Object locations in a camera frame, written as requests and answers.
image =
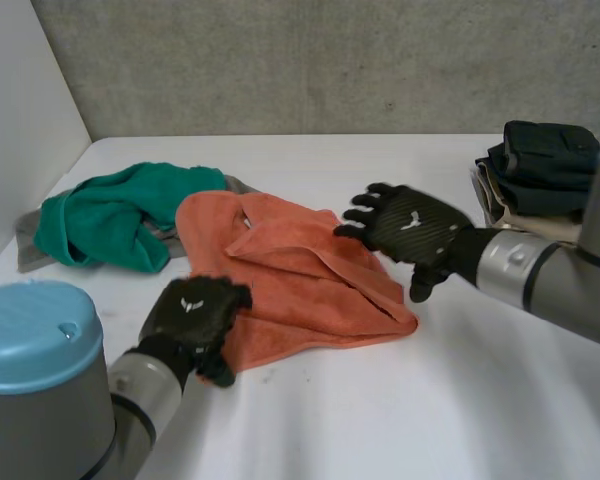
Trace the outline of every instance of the carbon fiber hand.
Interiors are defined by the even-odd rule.
[[[360,240],[369,250],[379,250],[395,262],[415,264],[410,296],[422,302],[432,288],[452,273],[449,244],[471,221],[458,209],[405,185],[374,183],[351,203],[370,208],[347,210],[343,217],[362,224],[340,225],[334,234]]]

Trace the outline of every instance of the gray wall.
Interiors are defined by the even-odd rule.
[[[600,133],[600,0],[33,0],[92,138]]]

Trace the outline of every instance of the towel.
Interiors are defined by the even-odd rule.
[[[253,187],[241,182],[236,177],[225,175],[224,180],[226,189],[234,193],[252,193],[257,192]],[[69,191],[62,192],[60,195],[66,195]],[[33,243],[33,238],[38,231],[40,225],[40,209],[33,212],[25,213],[16,221],[16,243],[18,244],[18,272],[27,273],[37,270],[47,265],[55,263],[56,260],[46,254]],[[186,255],[182,248],[178,232],[174,228],[162,231],[151,222],[145,220],[143,225],[149,230],[151,235],[158,238],[167,250],[170,258],[180,258]]]
[[[234,372],[311,347],[356,347],[410,335],[417,318],[402,286],[359,242],[333,236],[329,211],[272,195],[188,197],[176,226],[192,275],[228,276],[251,288],[223,355]]]
[[[224,188],[224,176],[217,169],[139,163],[46,200],[33,241],[69,266],[106,262],[158,272],[169,261],[169,251],[145,220],[160,231],[171,230],[184,198]]]

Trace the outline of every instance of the white table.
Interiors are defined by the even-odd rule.
[[[482,219],[469,167],[498,135],[118,138],[95,143],[53,193],[143,161],[219,167],[254,187],[340,213],[373,181],[407,183]],[[389,265],[408,285],[410,269]],[[169,279],[106,266],[16,273],[84,288],[109,361],[131,346]],[[190,382],[142,480],[600,480],[600,347],[502,305],[458,278],[414,307],[400,341],[316,349],[241,374],[226,391]]]

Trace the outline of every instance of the beige cloth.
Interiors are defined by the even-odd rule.
[[[504,199],[493,172],[485,163],[478,162],[474,174],[474,188],[485,212],[488,226],[531,232],[557,242],[574,245],[577,243],[582,230],[581,224],[566,216],[517,215],[515,209]]]

